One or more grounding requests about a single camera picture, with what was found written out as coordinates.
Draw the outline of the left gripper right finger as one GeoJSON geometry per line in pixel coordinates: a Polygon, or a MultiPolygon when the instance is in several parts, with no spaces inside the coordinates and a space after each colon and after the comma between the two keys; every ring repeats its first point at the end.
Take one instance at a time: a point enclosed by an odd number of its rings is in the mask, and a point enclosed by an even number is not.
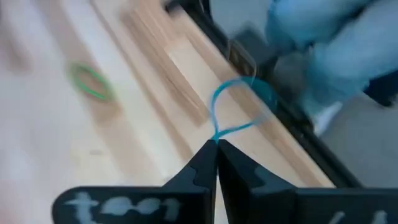
{"type": "Polygon", "coordinates": [[[229,224],[398,224],[398,189],[299,188],[228,141],[218,147],[229,224]]]}

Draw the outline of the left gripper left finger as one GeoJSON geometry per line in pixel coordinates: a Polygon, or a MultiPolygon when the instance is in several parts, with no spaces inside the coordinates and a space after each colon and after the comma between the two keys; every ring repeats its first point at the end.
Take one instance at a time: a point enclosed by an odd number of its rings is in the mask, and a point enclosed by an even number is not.
{"type": "Polygon", "coordinates": [[[52,205],[54,224],[213,224],[218,145],[208,140],[161,187],[81,186],[52,205]]]}

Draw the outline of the thick teal rubber band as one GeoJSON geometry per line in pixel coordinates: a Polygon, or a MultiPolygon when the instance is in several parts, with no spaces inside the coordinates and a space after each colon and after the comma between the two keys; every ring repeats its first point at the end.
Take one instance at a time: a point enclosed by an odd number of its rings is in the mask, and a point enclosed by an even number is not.
{"type": "Polygon", "coordinates": [[[212,94],[211,101],[210,101],[210,118],[211,122],[214,127],[214,135],[211,137],[211,140],[214,140],[217,144],[220,140],[221,137],[230,134],[230,133],[235,133],[240,130],[249,128],[251,126],[260,124],[261,121],[265,119],[265,115],[260,115],[250,122],[246,124],[242,124],[240,126],[232,126],[230,128],[226,128],[224,130],[220,130],[218,120],[216,118],[216,101],[217,98],[221,95],[221,93],[228,89],[231,88],[232,86],[235,85],[248,85],[250,89],[256,94],[256,96],[263,101],[272,112],[275,112],[277,110],[278,106],[278,100],[277,100],[277,94],[276,92],[271,88],[271,86],[266,83],[265,81],[262,81],[257,78],[249,78],[249,77],[240,77],[240,78],[234,78],[227,80],[223,82],[212,94]]]}

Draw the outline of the large green rubber band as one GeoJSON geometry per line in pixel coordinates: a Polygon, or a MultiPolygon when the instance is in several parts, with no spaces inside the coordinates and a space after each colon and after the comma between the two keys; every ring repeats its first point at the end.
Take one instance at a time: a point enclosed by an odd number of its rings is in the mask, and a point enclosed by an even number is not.
{"type": "Polygon", "coordinates": [[[94,68],[84,64],[84,63],[71,63],[70,64],[70,75],[72,77],[73,83],[75,86],[80,89],[82,92],[87,93],[95,98],[102,101],[113,101],[114,96],[111,90],[111,86],[107,79],[99,74],[94,68]],[[104,93],[100,93],[91,89],[88,85],[86,85],[81,79],[81,73],[88,73],[91,75],[96,81],[98,81],[104,89],[104,93]]]}

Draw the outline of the person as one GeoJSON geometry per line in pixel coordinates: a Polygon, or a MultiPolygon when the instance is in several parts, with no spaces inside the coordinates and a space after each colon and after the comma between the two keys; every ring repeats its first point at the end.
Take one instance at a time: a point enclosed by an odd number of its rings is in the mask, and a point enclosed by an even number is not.
{"type": "Polygon", "coordinates": [[[298,105],[321,135],[343,103],[398,70],[398,0],[272,0],[268,42],[308,55],[298,105]]]}

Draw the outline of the black table edge rail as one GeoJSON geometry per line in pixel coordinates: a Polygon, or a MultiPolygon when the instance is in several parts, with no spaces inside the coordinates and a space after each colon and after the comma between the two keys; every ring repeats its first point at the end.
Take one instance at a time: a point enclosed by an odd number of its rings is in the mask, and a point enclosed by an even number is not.
{"type": "Polygon", "coordinates": [[[338,160],[314,134],[307,115],[289,105],[273,84],[271,73],[278,56],[253,30],[246,29],[232,39],[216,25],[210,9],[210,0],[170,0],[164,9],[174,12],[181,7],[211,40],[223,57],[244,78],[254,80],[251,89],[282,121],[310,157],[325,171],[337,187],[361,187],[357,178],[338,160]]]}

